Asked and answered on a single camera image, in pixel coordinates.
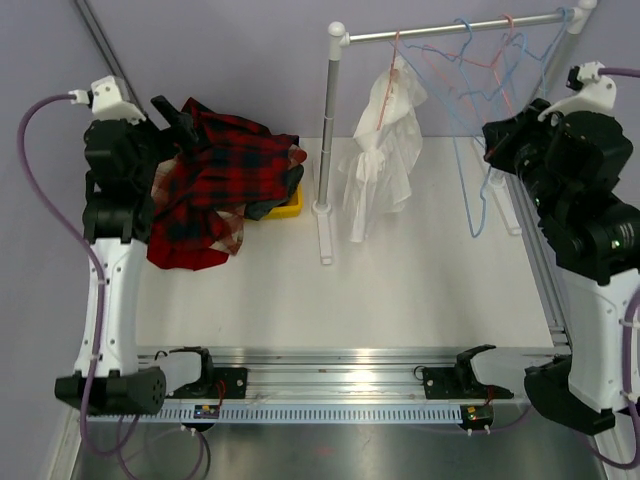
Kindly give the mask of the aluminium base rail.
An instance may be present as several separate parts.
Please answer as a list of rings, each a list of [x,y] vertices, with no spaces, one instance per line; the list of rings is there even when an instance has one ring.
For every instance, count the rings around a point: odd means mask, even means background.
[[[225,404],[454,403],[524,397],[528,368],[568,353],[547,348],[252,350],[202,346],[92,353],[56,379],[57,400],[91,416],[150,415],[165,402]]]

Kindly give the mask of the white pleated skirt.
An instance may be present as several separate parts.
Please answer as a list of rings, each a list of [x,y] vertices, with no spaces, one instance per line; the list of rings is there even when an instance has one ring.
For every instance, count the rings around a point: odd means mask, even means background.
[[[364,241],[382,216],[401,212],[412,195],[409,176],[423,146],[415,109],[428,95],[404,59],[395,68],[382,129],[376,131],[389,71],[374,82],[353,135],[359,152],[339,166],[346,175],[342,208],[354,243]]]

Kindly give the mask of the red beige checked skirt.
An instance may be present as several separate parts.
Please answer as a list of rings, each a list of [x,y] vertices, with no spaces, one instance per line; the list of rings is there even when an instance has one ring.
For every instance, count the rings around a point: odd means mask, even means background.
[[[240,250],[246,220],[262,220],[295,197],[307,157],[296,144],[279,152],[246,152],[230,163],[221,153],[207,149],[158,166],[147,252],[154,265],[188,270],[221,265]]]

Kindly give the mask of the solid red skirt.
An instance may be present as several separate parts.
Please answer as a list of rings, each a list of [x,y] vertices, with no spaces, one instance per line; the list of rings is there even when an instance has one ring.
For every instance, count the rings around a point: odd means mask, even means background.
[[[199,143],[157,167],[147,259],[162,269],[197,271],[221,265],[232,254],[233,227],[220,211],[234,193],[228,169],[214,158],[206,123],[211,110],[189,98],[182,111],[193,117]]]

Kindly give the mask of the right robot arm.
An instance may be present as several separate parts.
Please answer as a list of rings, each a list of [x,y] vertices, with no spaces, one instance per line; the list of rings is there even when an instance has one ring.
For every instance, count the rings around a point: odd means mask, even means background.
[[[596,435],[632,405],[622,329],[639,285],[639,211],[613,190],[633,144],[610,115],[550,106],[537,98],[486,123],[484,160],[516,176],[534,203],[575,321],[571,354],[525,368],[525,393],[546,419]]]

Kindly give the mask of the pink hanger with white skirt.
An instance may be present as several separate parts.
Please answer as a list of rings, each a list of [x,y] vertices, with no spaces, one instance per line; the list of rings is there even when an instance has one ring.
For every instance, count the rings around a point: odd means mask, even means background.
[[[395,64],[396,64],[396,58],[397,58],[397,53],[398,53],[398,44],[399,44],[399,40],[400,40],[400,30],[396,31],[395,37],[394,37],[394,41],[393,41],[393,54],[392,54],[392,59],[391,59],[391,63],[390,63],[390,68],[389,68],[389,72],[388,72],[388,80],[387,80],[387,85],[386,85],[386,90],[385,90],[385,94],[383,97],[383,101],[381,104],[381,109],[380,109],[380,113],[379,113],[379,117],[378,117],[378,123],[377,123],[377,128],[376,131],[380,131],[382,129],[383,126],[383,122],[384,122],[384,117],[385,117],[385,113],[386,113],[386,109],[387,109],[387,105],[388,105],[388,101],[389,98],[391,96],[391,92],[393,89],[393,82],[394,82],[394,76],[395,76]]]

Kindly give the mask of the dark red plaid skirt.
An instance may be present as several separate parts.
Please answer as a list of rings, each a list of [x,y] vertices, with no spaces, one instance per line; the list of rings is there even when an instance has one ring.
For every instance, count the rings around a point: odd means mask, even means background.
[[[194,98],[182,110],[193,119],[198,142],[156,170],[147,258],[161,269],[197,271],[236,255],[245,222],[293,197],[307,153],[296,135],[216,113]]]

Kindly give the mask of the yellow plastic bin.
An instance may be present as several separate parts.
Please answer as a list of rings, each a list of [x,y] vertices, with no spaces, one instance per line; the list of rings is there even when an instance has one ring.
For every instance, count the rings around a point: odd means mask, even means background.
[[[291,198],[284,204],[274,207],[263,220],[284,220],[300,215],[304,207],[304,192],[302,183],[299,183]]]

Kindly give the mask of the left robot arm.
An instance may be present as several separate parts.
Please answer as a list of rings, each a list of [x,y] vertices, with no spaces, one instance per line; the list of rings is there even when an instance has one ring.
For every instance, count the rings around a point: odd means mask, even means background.
[[[81,348],[71,375],[54,395],[90,416],[155,415],[171,390],[195,397],[213,392],[217,374],[201,348],[183,348],[142,368],[136,308],[154,216],[152,185],[158,165],[197,142],[191,116],[165,97],[151,100],[167,121],[118,113],[94,120],[84,134],[86,206],[82,215],[90,277]]]

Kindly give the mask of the dark grey dotted skirt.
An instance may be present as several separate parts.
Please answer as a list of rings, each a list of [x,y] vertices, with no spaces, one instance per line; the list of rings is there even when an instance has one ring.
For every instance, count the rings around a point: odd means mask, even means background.
[[[282,177],[279,189],[266,200],[248,203],[244,210],[244,218],[252,221],[261,221],[274,207],[286,203],[296,191],[304,176],[304,167],[298,165],[288,170]]]

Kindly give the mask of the metal clothes rack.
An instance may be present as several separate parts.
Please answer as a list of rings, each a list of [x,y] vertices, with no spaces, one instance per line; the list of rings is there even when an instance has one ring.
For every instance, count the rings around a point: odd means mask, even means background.
[[[399,213],[412,195],[409,175],[423,148],[417,109],[431,98],[443,106],[454,140],[466,136],[485,145],[480,128],[501,115],[512,116],[551,88],[550,69],[576,38],[597,4],[579,1],[552,13],[450,25],[350,34],[339,21],[328,27],[329,55],[324,123],[316,196],[319,257],[332,264],[330,167],[339,67],[343,51],[355,44],[388,42],[389,66],[374,81],[353,139],[358,153],[339,164],[347,183],[342,208],[349,241],[361,243],[386,214]]]

